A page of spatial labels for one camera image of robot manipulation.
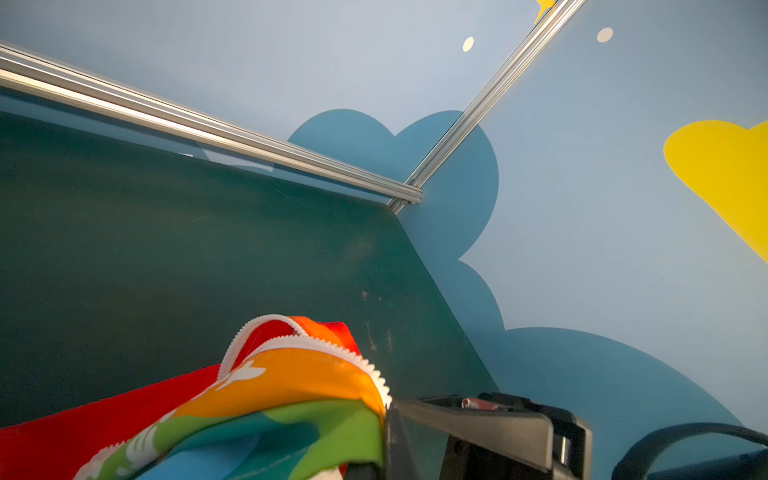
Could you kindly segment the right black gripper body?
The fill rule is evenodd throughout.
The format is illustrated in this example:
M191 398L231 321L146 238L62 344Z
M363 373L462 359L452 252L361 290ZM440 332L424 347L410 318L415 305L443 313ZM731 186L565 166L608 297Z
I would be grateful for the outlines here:
M475 397L446 396L421 400L448 407L532 412L546 416L554 428L553 458L555 471L550 479L589 479L592 471L593 432L585 421L573 413L528 398L484 392ZM448 437L445 454L453 442ZM441 467L440 477L446 468Z

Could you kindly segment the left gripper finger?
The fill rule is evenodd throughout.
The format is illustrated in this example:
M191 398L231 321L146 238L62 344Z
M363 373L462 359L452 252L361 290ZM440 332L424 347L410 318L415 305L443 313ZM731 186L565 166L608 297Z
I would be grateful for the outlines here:
M404 422L446 434L445 479L550 479L554 428L540 413L455 408L395 400L386 415L385 479L417 479Z

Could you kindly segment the rainbow and white kids jacket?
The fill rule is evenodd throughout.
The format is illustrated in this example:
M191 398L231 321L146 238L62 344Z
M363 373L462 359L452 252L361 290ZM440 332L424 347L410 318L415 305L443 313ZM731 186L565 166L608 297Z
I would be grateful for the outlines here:
M268 314L218 366L5 427L5 479L380 479L391 396L349 328Z

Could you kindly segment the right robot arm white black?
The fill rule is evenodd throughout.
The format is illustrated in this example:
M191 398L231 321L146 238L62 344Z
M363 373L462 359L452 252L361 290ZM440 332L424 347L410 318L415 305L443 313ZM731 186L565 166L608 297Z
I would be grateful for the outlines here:
M602 443L574 413L483 392L410 402L408 419L447 438L442 479L764 479L767 436L722 422L662 427L621 443L599 466Z

